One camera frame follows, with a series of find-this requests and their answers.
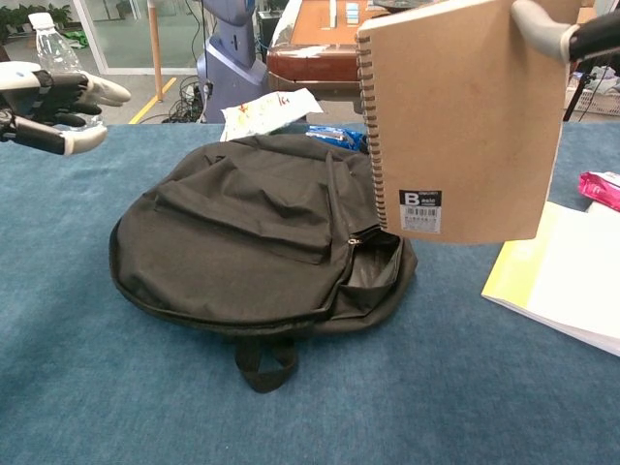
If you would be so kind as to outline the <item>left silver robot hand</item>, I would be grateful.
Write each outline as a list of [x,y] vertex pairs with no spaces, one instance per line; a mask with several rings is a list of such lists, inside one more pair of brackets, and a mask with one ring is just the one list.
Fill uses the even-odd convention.
[[90,151],[106,138],[103,124],[85,118],[120,108],[130,91],[85,71],[49,71],[25,61],[1,64],[1,141],[62,156]]

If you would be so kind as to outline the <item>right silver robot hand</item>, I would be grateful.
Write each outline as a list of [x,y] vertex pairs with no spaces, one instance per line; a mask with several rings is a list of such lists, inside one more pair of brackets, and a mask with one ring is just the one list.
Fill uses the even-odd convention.
[[536,51],[568,64],[619,50],[619,12],[583,24],[553,20],[535,1],[513,1],[511,18],[526,43]]

